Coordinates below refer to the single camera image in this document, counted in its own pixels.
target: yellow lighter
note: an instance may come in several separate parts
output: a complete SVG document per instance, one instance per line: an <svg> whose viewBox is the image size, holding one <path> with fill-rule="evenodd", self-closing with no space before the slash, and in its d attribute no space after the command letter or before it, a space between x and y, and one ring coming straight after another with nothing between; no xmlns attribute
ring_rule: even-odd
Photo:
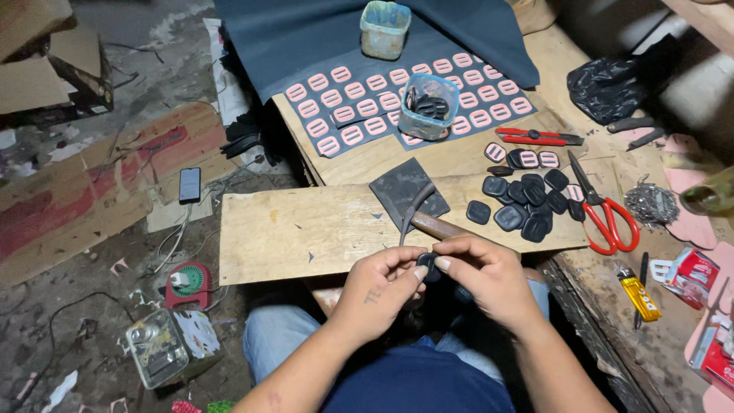
<svg viewBox="0 0 734 413"><path fill-rule="evenodd" d="M658 307L653 303L652 298L647 294L642 283L630 268L623 268L617 274L619 282L625 288L627 295L630 296L632 303L642 314L642 320L645 322L657 320L663 315L658 311Z"/></svg>

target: scissors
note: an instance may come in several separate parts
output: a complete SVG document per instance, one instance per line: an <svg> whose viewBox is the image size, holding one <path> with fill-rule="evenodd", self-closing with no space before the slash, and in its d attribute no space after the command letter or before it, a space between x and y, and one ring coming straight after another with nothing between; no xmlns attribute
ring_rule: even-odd
<svg viewBox="0 0 734 413"><path fill-rule="evenodd" d="M614 255L617 250L630 252L635 249L637 244L640 242L640 230L637 228L637 224L635 223L634 218L632 218L632 215L610 198L602 198L599 196L594 187L589 183L589 179L586 177L584 170L581 169L581 165L578 164L578 160L573 156L571 151L568 151L568 158L571 161L571 168L573 169L574 175L576 175L576 180L578 180L578 184L581 186L581 190L584 192L584 196L586 197L586 201L583 205L584 211L586 211L586 214L592 219L592 221L594 221L594 224L596 224L597 228L599 228L599 231L601 231L604 236L604 239L609 244L609 249L601 248L592 241L588 234L586 234L586 237L589 238L589 247L602 255ZM599 219L599 216L596 215L596 212L594 212L594 209L592 208L594 205L601 205L602 208L604 208L604 215L606 216L608 228L604 226L604 223ZM614 221L614 215L611 212L612 210L617 211L617 213L620 214L630 226L630 232L632 232L632 242L630 245L623 244L619 238L617 223Z"/></svg>

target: blue shirt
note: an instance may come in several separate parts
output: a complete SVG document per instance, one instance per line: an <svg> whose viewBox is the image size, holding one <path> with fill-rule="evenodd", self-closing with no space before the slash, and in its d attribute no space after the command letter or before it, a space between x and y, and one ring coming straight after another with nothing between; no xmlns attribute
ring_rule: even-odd
<svg viewBox="0 0 734 413"><path fill-rule="evenodd" d="M332 390L324 413L514 412L505 386L456 354L392 348Z"/></svg>

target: dirty plastic cup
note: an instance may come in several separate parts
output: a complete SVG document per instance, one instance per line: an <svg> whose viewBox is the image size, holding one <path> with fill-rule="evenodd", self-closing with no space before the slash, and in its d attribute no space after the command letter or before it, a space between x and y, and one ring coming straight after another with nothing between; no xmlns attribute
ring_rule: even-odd
<svg viewBox="0 0 734 413"><path fill-rule="evenodd" d="M360 19L362 52L380 59L397 59L403 52L408 26L410 26L408 7L389 1L370 1Z"/></svg>
<svg viewBox="0 0 734 413"><path fill-rule="evenodd" d="M443 120L428 118L412 112L405 106L406 93L415 87L417 98L424 94L431 97L442 98L448 104L448 113ZM401 132L423 140L439 140L439 136L454 122L454 117L459 109L459 88L450 80L425 73L415 73L405 85L405 91L400 102L400 117L398 128Z"/></svg>

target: smartphone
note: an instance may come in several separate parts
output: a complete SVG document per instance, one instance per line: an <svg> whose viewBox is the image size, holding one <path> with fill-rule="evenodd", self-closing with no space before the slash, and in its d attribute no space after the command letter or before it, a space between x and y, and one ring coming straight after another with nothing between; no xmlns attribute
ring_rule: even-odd
<svg viewBox="0 0 734 413"><path fill-rule="evenodd" d="M178 203L181 205L201 201L201 168L182 169L178 183Z"/></svg>

